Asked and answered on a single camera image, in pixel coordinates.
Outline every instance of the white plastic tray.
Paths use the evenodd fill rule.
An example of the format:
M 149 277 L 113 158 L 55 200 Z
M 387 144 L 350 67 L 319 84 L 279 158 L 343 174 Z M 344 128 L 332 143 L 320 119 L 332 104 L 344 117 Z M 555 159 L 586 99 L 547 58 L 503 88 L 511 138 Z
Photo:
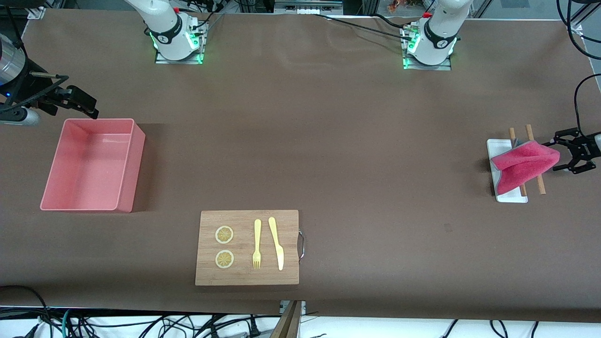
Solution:
M 528 197 L 522 197 L 519 187 L 511 190 L 510 192 L 506 192 L 503 195 L 497 195 L 496 193 L 496 185 L 499 183 L 499 179 L 501 179 L 501 171 L 499 171 L 495 165 L 492 164 L 490 159 L 511 150 L 511 140 L 498 140 L 491 138 L 486 141 L 486 148 L 489 152 L 490 172 L 492 173 L 492 182 L 495 185 L 496 201 L 501 203 L 527 203 Z

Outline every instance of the knife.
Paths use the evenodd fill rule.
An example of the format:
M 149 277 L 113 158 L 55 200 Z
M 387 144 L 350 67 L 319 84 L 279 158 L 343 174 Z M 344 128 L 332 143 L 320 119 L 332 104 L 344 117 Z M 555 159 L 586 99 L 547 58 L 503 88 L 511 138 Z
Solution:
M 275 218 L 273 217 L 269 217 L 269 228 L 271 229 L 273 243 L 275 244 L 275 253 L 278 255 L 278 269 L 281 271 L 284 269 L 284 248 L 279 244 L 278 227 L 275 224 Z

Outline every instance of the brown table surface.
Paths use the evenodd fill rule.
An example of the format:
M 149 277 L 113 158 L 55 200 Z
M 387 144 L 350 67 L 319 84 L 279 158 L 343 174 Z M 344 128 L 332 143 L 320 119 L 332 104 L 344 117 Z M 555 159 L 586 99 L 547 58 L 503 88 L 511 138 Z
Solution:
M 225 16 L 202 66 L 153 64 L 143 29 L 136 12 L 30 22 L 29 56 L 147 143 L 134 213 L 42 212 L 63 120 L 83 115 L 0 126 L 0 283 L 51 306 L 601 321 L 601 170 L 546 174 L 527 204 L 490 187 L 488 138 L 575 126 L 591 67 L 561 22 L 467 21 L 451 72 L 403 70 L 394 38 L 315 16 Z M 599 98 L 582 88 L 585 132 Z M 194 286 L 200 212 L 229 209 L 300 210 L 300 285 Z

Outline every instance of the lemon slice print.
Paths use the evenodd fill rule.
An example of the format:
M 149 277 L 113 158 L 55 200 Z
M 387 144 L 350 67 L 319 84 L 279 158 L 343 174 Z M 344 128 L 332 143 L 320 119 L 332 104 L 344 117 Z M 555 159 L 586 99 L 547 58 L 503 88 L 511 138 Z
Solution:
M 215 239 L 221 244 L 229 243 L 232 238 L 234 238 L 234 230 L 228 226 L 219 227 L 215 231 Z
M 215 263 L 218 267 L 227 269 L 234 263 L 234 254 L 230 250 L 221 250 L 215 256 Z

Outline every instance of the pink container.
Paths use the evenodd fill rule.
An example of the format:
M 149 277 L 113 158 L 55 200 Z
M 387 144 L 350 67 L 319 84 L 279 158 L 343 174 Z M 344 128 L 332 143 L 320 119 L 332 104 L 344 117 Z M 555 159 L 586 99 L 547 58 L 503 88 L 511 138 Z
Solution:
M 131 118 L 68 118 L 40 209 L 131 212 L 145 135 Z

